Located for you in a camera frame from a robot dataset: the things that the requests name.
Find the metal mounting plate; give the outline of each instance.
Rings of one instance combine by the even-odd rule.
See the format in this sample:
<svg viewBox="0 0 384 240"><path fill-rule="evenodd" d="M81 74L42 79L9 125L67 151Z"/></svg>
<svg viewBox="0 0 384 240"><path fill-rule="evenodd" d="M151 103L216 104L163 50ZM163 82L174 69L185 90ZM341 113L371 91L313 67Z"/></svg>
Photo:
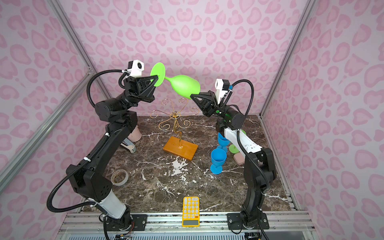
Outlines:
<svg viewBox="0 0 384 240"><path fill-rule="evenodd" d="M135 222L133 231L144 231L147 225L148 215L146 214L132 214L132 219Z"/></svg>
<svg viewBox="0 0 384 240"><path fill-rule="evenodd" d="M144 231L145 226L147 225L147 215L146 214L131 214L132 220L135 223L132 231ZM116 226L107 224L108 232L119 231Z"/></svg>
<svg viewBox="0 0 384 240"><path fill-rule="evenodd" d="M240 214L227 214L228 219L228 229L230 230L252 230L257 229L257 226L254 226L253 228L247 228L245 229L240 218ZM262 219L261 219L261 226L263 229L269 229L269 223L268 219L266 217L265 213L262 213Z"/></svg>

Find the marble surface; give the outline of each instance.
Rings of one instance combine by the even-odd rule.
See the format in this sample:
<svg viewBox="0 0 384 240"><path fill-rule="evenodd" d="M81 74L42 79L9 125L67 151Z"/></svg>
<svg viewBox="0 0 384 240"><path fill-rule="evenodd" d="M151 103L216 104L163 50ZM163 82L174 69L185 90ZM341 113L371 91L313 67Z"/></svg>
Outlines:
<svg viewBox="0 0 384 240"><path fill-rule="evenodd" d="M163 151L168 139L176 136L172 128L167 131L158 128L166 119L139 117L142 138L135 142L137 151L130 153L120 147L110 160L104 173L106 178L110 179L118 169L129 173L127 183L113 187L120 201L129 205L133 212L180 212L184 196L198 196L201 211L240 211L247 193L244 168L235 163L233 154L228 151L223 172L215 175L209 170L210 153L218 146L214 128L216 117L185 118L192 124L184 130L183 139L199 146L192 161ZM257 116L248 116L243 130L255 143L268 147ZM290 210L279 176L272 183L262 209ZM96 210L83 209L85 212Z"/></svg>

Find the aluminum frame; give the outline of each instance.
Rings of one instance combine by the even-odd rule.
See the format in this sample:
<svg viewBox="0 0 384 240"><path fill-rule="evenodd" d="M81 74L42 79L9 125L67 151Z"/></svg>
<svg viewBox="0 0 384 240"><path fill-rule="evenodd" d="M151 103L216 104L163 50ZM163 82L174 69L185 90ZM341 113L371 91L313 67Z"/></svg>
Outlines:
<svg viewBox="0 0 384 240"><path fill-rule="evenodd" d="M23 148L14 155L7 167L0 173L0 194L5 190L13 178L27 163L32 154L40 147L53 128L60 122L69 108L75 103L78 97L84 92L86 85L91 78L87 74L82 81L71 91L71 93L60 103L55 111L41 124L34 135L25 143Z"/></svg>
<svg viewBox="0 0 384 240"><path fill-rule="evenodd" d="M287 176L283 166L281 165L281 161L280 161L278 155L276 154L277 148L276 148L274 142L272 141L272 138L271 138L271 136L268 132L268 129L265 125L265 122L264 122L263 118L261 118L260 116L259 116L259 120L260 120L260 123L262 125L266 140L268 142L268 146L273 152L273 156L275 158L275 166L277 168L277 172L279 173L280 180L281 180L281 183L283 185L284 191L287 194L287 196L289 195L289 197L292 199L292 202L294 204L295 209L302 210L302 209L300 209L300 204L298 203L297 198L296 198L295 194L293 193L293 188L291 186L291 183L288 180L288 176Z"/></svg>
<svg viewBox="0 0 384 240"><path fill-rule="evenodd" d="M140 212L131 214L147 214L145 231L137 233L230 233L227 224L228 213L239 212L200 212L200 226L185 228L181 226L181 212ZM266 211L270 229L272 231L316 231L308 211ZM103 231L103 224L99 221L100 212L67 214L58 234L93 234ZM126 231L109 232L111 234L126 233Z"/></svg>
<svg viewBox="0 0 384 240"><path fill-rule="evenodd" d="M276 76L272 82L272 86L271 86L271 88L267 94L266 100L265 100L263 107L260 111L261 117L264 116L265 112L268 109L268 106L272 100L272 97L276 91L276 88L281 81L281 78L282 78L282 76L283 76L283 74L284 74L293 54L294 54L296 46L299 43L301 36L303 35L304 30L307 27L308 22L312 16L312 14L314 13L314 10L315 10L318 2L319 2L319 0L308 0L308 2L306 3L306 5L304 7L303 13L302 13L301 18L299 20L299 23L298 23L295 31L293 32L292 39L288 45L287 51L285 52L283 60L279 66L279 69L277 70L277 74L276 74Z"/></svg>
<svg viewBox="0 0 384 240"><path fill-rule="evenodd" d="M77 35L76 31L72 27L71 22L69 21L69 18L67 14L65 13L63 6L58 0L47 0L49 5L51 6L52 11L56 15L57 19L61 23L61 26L63 27L64 31L67 33L68 37L70 38L71 42L73 43L75 49L80 54L81 59L83 60L84 64L88 67L90 72L96 73L96 68L94 64L92 63L88 53L86 52L84 46L81 43L80 37ZM96 79L97 84L99 85L101 92L106 98L111 98L111 93L107 89L107 87L104 85L103 80L101 77L98 77Z"/></svg>

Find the wooden base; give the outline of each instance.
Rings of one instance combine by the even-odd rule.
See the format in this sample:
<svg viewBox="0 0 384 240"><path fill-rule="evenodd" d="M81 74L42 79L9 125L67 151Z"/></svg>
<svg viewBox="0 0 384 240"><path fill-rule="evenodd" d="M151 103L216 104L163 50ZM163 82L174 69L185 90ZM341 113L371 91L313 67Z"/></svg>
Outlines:
<svg viewBox="0 0 384 240"><path fill-rule="evenodd" d="M166 152L173 153L177 156L180 156L182 158L188 159L189 161L192 161L193 156L195 155L195 152L197 150L198 145L181 140L181 146L179 147L179 139L177 137L171 137L167 144L164 146L163 150Z"/></svg>

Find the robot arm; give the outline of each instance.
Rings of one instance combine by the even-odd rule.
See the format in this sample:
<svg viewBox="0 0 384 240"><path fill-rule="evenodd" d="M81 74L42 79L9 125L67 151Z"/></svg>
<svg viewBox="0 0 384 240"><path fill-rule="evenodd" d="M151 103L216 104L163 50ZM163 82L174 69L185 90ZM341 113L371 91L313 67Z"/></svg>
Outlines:
<svg viewBox="0 0 384 240"><path fill-rule="evenodd" d="M95 75L89 81L87 86L89 101L94 105L100 120L109 122L109 124L106 126L105 136L98 142L92 152L84 160L80 161L77 166L70 165L66 171L67 176L52 190L47 200L47 207L50 211L64 212L84 205L94 204L105 216L109 217L108 231L127 229L131 225L132 218L129 208L115 196L112 191L112 183L103 177L103 172L118 146L137 124L136 112L128 109L136 107L140 101L150 103L155 99L153 92L159 76L142 77L141 72L143 69L144 64L142 62L138 60L129 62L128 69L121 71L123 75L119 79L119 85L125 91L116 98L109 98L96 104L92 102L90 97L90 84L103 72L98 73L99 75ZM208 91L206 93L191 94L190 98L205 116L216 115L219 117L216 123L217 132L220 132L241 150L245 157L244 178L248 184L248 191L240 215L245 226L260 225L264 192L276 178L273 154L269 148L260 147L243 132L239 131L245 121L245 116L240 111L232 108L231 105L226 105L232 94L232 85L229 84L229 81L217 79L215 87L216 94L213 91ZM68 179L75 192L92 202L65 209L53 207L53 196Z"/></svg>
<svg viewBox="0 0 384 240"><path fill-rule="evenodd" d="M244 179L248 185L248 190L240 217L245 226L254 227L260 223L263 216L261 207L265 190L276 179L273 153L269 148L264 149L257 145L240 131L245 116L231 106L227 106L227 99L223 101L228 91L232 91L232 85L229 85L229 81L217 79L215 87L217 95L208 91L207 93L192 94L191 98L205 116L216 115L219 117L216 131L235 145L245 158Z"/></svg>

